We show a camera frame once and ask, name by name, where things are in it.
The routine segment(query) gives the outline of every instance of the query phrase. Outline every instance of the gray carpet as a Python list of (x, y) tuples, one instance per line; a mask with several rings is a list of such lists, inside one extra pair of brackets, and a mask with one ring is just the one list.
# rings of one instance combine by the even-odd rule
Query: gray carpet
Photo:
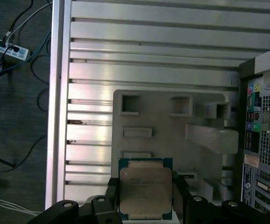
[[(29, 0), (0, 0), (0, 39), (15, 17), (29, 4)], [(17, 25), (45, 4), (46, 0), (35, 0), (31, 10), (22, 16)], [(50, 25), (51, 10), (47, 7), (15, 35), (13, 43), (34, 51), (50, 31)], [(7, 57), (7, 61), (18, 63), (18, 60), (10, 57)], [(42, 79), (48, 80), (49, 57), (37, 60), (35, 72)], [(11, 75), (0, 78), (0, 158), (18, 164), (34, 142), (46, 134), (47, 114), (36, 106), (38, 93), (46, 87), (31, 74), (30, 63), (13, 70)], [(47, 108), (47, 94), (42, 97), (41, 105)], [(0, 173), (0, 199), (20, 204), (30, 210), (44, 209), (46, 151), (44, 139), (36, 145), (22, 166), (11, 172)], [(0, 164), (0, 170), (7, 169), (7, 166)], [(24, 224), (30, 219), (31, 215), (0, 207), (0, 224)]]

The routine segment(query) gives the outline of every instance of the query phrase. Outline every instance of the blue cable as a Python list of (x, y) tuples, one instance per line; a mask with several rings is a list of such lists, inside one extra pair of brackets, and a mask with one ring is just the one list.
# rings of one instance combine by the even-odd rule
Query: blue cable
[(0, 73), (1, 73), (1, 72), (4, 72), (4, 71), (11, 70), (11, 69), (14, 69), (14, 68), (16, 68), (16, 67), (18, 67), (18, 66), (24, 64), (25, 62), (28, 62), (32, 57), (34, 57), (37, 53), (39, 53), (39, 52), (43, 49), (43, 47), (44, 47), (44, 45), (45, 45), (45, 43), (46, 43), (46, 41), (47, 41), (47, 39), (48, 39), (48, 37), (49, 37), (50, 34), (51, 34), (51, 31), (46, 35), (46, 37), (45, 37), (45, 39), (44, 39), (42, 45), (41, 45), (41, 46), (40, 46), (40, 47), (39, 47), (32, 55), (30, 55), (29, 58), (27, 58), (25, 61), (20, 62), (20, 63), (14, 65), (14, 66), (12, 66), (12, 67), (9, 67), (9, 68), (7, 68), (7, 69), (1, 70)]

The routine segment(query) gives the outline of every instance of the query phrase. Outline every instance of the power strip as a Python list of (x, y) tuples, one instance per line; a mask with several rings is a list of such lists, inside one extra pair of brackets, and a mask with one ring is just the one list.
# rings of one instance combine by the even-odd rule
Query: power strip
[[(0, 53), (4, 53), (5, 52), (5, 50), (9, 46), (9, 43), (6, 43), (5, 45), (6, 45), (5, 47), (1, 47), (0, 46)], [(5, 54), (8, 55), (8, 56), (11, 56), (11, 57), (20, 59), (22, 61), (25, 61), (26, 58), (27, 58), (27, 56), (28, 56), (29, 50), (26, 49), (26, 48), (22, 48), (22, 47), (20, 47), (18, 45), (13, 45), (13, 46), (19, 48), (18, 52), (15, 52), (13, 49), (8, 49)]]

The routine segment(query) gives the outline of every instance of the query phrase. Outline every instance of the aluminum frame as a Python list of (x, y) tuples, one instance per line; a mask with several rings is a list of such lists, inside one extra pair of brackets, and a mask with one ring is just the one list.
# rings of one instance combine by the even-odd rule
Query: aluminum frame
[(222, 93), (236, 106), (236, 67), (270, 50), (270, 22), (258, 22), (269, 1), (136, 1), (53, 3), (46, 208), (106, 189), (95, 178), (108, 175), (116, 89)]

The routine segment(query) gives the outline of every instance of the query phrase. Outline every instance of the white cable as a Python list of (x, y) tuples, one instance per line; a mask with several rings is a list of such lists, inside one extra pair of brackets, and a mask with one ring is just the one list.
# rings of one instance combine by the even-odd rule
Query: white cable
[(41, 212), (39, 211), (30, 211), (22, 206), (19, 206), (15, 203), (11, 203), (11, 202), (7, 202), (7, 201), (3, 201), (3, 200), (0, 200), (0, 205), (3, 205), (3, 206), (8, 206), (10, 208), (14, 208), (14, 209), (17, 209), (17, 210), (22, 210), (22, 211), (26, 211), (26, 212), (29, 212), (29, 213), (33, 213), (33, 214), (40, 214)]
[(20, 205), (17, 205), (17, 204), (12, 203), (12, 202), (7, 202), (4, 200), (0, 200), (0, 206), (3, 208), (6, 208), (6, 209), (27, 213), (27, 214), (30, 214), (33, 216), (37, 216), (37, 215), (41, 214), (40, 211), (30, 211), (30, 210), (28, 210)]
[[(8, 205), (8, 206), (11, 206), (11, 207), (14, 207), (16, 209), (21, 209), (21, 210), (26, 210), (26, 211), (30, 211), (29, 209), (26, 209), (18, 204), (15, 204), (15, 203), (11, 203), (11, 202), (7, 202), (7, 201), (4, 201), (4, 200), (0, 200), (0, 204), (2, 205)], [(41, 213), (40, 211), (31, 211), (33, 213)]]
[(24, 210), (20, 210), (20, 209), (9, 208), (9, 207), (4, 206), (4, 205), (1, 205), (1, 204), (0, 204), (0, 206), (3, 207), (3, 208), (6, 208), (6, 209), (10, 209), (10, 210), (14, 210), (14, 211), (23, 212), (23, 213), (26, 213), (26, 214), (30, 214), (30, 215), (32, 215), (32, 216), (37, 216), (37, 214), (34, 214), (34, 213), (32, 213), (32, 212), (28, 212), (28, 211), (24, 211)]
[(33, 16), (35, 16), (39, 11), (43, 10), (44, 8), (48, 7), (49, 5), (51, 5), (52, 2), (50, 2), (49, 4), (46, 4), (44, 6), (42, 6), (41, 8), (39, 8), (38, 10), (36, 10), (33, 14), (31, 14), (21, 25), (19, 25), (12, 33), (9, 34), (6, 43), (10, 40), (10, 37), (17, 32), (26, 22), (28, 22), (28, 20), (30, 20)]

